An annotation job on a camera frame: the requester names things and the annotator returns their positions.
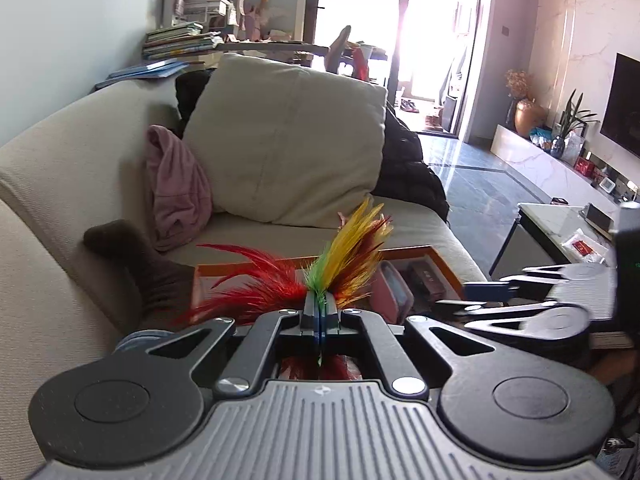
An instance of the sofa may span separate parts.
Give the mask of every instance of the sofa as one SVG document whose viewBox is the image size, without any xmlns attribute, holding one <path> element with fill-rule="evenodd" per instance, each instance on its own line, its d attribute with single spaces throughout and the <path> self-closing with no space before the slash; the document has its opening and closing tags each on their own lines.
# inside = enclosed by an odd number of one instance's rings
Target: sofa
<svg viewBox="0 0 640 480">
<path fill-rule="evenodd" d="M 136 329 L 140 297 L 121 268 L 91 253 L 82 234 L 128 219 L 148 233 L 144 132 L 178 123 L 174 82 L 127 81 L 54 113 L 0 148 L 0 478 L 25 478 L 42 462 L 27 408 L 34 391 L 96 360 Z M 431 244 L 459 279 L 484 280 L 432 210 L 383 199 L 389 247 Z M 167 255 L 192 266 L 233 261 L 196 245 L 243 244 L 282 256 L 318 254 L 334 229 L 212 216 L 192 243 Z"/>
</svg>

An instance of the ribbed metal surface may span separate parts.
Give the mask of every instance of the ribbed metal surface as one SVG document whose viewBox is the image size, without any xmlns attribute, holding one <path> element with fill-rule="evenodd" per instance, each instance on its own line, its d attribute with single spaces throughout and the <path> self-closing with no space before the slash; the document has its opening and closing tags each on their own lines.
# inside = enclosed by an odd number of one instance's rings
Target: ribbed metal surface
<svg viewBox="0 0 640 480">
<path fill-rule="evenodd" d="M 548 299 L 579 304 L 586 308 L 591 320 L 607 321 L 613 317 L 616 301 L 616 270 L 604 272 L 592 280 L 570 280 L 551 289 Z"/>
<path fill-rule="evenodd" d="M 524 472 L 457 447 L 430 410 L 375 382 L 270 381 L 253 399 L 221 403 L 190 443 L 156 462 L 90 471 L 50 463 L 38 480 L 597 479 L 593 463 Z"/>
</svg>

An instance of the pink garment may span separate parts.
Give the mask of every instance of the pink garment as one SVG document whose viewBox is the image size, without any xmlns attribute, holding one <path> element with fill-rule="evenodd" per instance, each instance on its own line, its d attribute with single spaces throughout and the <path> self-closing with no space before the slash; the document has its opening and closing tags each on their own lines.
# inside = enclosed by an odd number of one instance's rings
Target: pink garment
<svg viewBox="0 0 640 480">
<path fill-rule="evenodd" d="M 158 251 L 192 241 L 211 216 L 209 181 L 187 146 L 164 126 L 146 131 L 146 175 Z"/>
</svg>

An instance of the marble tv cabinet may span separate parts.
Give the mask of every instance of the marble tv cabinet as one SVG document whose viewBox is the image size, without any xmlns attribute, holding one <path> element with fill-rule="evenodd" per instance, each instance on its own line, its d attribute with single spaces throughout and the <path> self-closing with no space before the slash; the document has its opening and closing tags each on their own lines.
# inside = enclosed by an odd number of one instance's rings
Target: marble tv cabinet
<svg viewBox="0 0 640 480">
<path fill-rule="evenodd" d="M 585 206 L 590 202 L 614 221 L 618 219 L 618 204 L 613 197 L 591 187 L 588 178 L 517 133 L 498 126 L 491 152 L 549 196 L 564 198 L 574 206 Z"/>
</svg>

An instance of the gold vase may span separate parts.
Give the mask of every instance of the gold vase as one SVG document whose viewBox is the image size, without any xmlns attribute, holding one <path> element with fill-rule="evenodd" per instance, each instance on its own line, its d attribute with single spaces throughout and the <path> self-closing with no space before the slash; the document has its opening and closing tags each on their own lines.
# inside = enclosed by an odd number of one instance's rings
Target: gold vase
<svg viewBox="0 0 640 480">
<path fill-rule="evenodd" d="M 536 104 L 536 101 L 523 99 L 516 106 L 516 131 L 519 136 L 529 139 L 529 133 L 533 128 L 542 126 L 545 122 L 545 109 Z"/>
</svg>

